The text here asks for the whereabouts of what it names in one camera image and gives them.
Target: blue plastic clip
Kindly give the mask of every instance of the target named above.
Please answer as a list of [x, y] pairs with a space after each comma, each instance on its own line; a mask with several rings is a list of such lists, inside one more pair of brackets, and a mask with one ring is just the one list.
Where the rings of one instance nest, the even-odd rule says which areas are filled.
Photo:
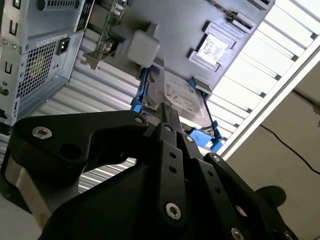
[[[195, 84], [195, 81], [194, 81], [194, 79], [192, 78], [192, 79], [190, 79], [189, 81], [188, 81], [188, 83], [194, 88], [194, 89], [196, 89], [196, 84]], [[200, 93], [201, 93], [201, 95], [202, 95], [202, 98], [203, 98], [203, 101], [204, 101], [204, 105], [205, 105], [205, 108], [206, 108], [206, 110], [207, 110], [207, 112], [208, 112], [208, 114], [209, 114], [209, 117], [210, 117], [210, 121], [211, 121], [211, 127], [212, 127], [212, 130], [213, 130], [213, 138], [212, 138], [212, 136], [211, 135], [209, 135], [209, 134], [207, 134], [207, 133], [205, 133], [205, 132], [202, 132], [202, 131], [200, 131], [200, 130], [197, 130], [197, 132], [196, 133], [194, 133], [194, 135], [195, 135], [195, 137], [198, 137], [199, 138], [199, 140], [198, 140], [198, 142], [200, 143], [200, 144], [198, 144], [197, 143], [197, 140], [194, 138], [194, 137], [192, 137], [191, 135], [191, 137], [193, 138], [193, 139], [195, 139], [195, 142], [197, 143], [197, 145], [199, 146], [199, 147], [204, 147], [205, 145], [207, 145], [208, 144], [208, 142], [206, 142], [206, 144], [204, 145], [204, 142], [205, 141], [207, 141], [207, 137], [209, 138], [210, 137], [210, 140], [212, 141], [212, 147], [210, 148], [210, 150], [212, 151], [212, 152], [214, 152], [214, 153], [216, 153], [221, 147], [222, 147], [222, 136], [221, 136], [221, 134], [220, 134], [220, 132], [219, 132], [219, 130], [218, 130], [218, 122], [217, 121], [213, 121], [213, 119], [212, 119], [212, 116], [211, 116], [211, 113], [210, 113], [210, 110], [209, 110], [209, 107], [208, 107], [208, 104], [207, 104], [207, 101], [206, 101], [206, 97], [208, 96], [205, 92], [202, 92], [202, 91], [200, 91], [199, 89], [196, 89], [196, 90], [198, 90]]]
[[211, 135], [196, 128], [192, 128], [189, 132], [189, 135], [195, 140], [195, 143], [201, 148], [204, 148], [212, 140]]
[[131, 110], [133, 110], [137, 113], [140, 113], [141, 108], [142, 108], [142, 99], [143, 99], [144, 93], [145, 93], [148, 72], [149, 72], [148, 68], [145, 68], [142, 70], [141, 82], [140, 82], [140, 85], [138, 88], [138, 92], [137, 92], [136, 96], [131, 101]]

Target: cable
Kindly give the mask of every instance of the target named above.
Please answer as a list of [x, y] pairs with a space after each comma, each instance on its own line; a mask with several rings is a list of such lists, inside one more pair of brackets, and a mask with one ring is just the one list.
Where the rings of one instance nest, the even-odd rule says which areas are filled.
[[260, 127], [262, 127], [263, 129], [267, 130], [269, 133], [271, 133], [272, 135], [274, 135], [275, 138], [276, 138], [280, 143], [282, 143], [282, 144], [283, 144], [284, 146], [286, 146], [291, 152], [293, 152], [295, 155], [297, 155], [297, 156], [305, 163], [305, 165], [308, 166], [308, 168], [309, 168], [312, 172], [320, 175], [320, 171], [315, 170], [299, 153], [297, 153], [294, 149], [292, 149], [292, 147], [290, 147], [288, 144], [286, 144], [284, 141], [282, 141], [282, 140], [280, 139], [280, 137], [278, 137], [278, 135], [277, 135], [274, 131], [270, 130], [269, 128], [267, 128], [267, 127], [265, 127], [265, 126], [263, 126], [263, 125], [260, 125]]
[[317, 104], [314, 100], [312, 100], [310, 97], [304, 95], [300, 91], [293, 89], [292, 92], [297, 95], [299, 98], [301, 98], [303, 101], [305, 101], [307, 104], [311, 105], [312, 107], [316, 107]]
[[209, 114], [209, 118], [210, 118], [210, 122], [211, 122], [211, 127], [212, 127], [212, 130], [214, 129], [214, 120], [212, 119], [212, 116], [211, 116], [211, 113], [210, 113], [210, 109], [208, 107], [208, 104], [207, 104], [207, 100], [206, 100], [206, 97], [205, 97], [205, 93], [202, 92], [202, 98], [203, 98], [203, 102], [204, 102], [204, 106], [206, 108], [206, 111], [208, 112]]

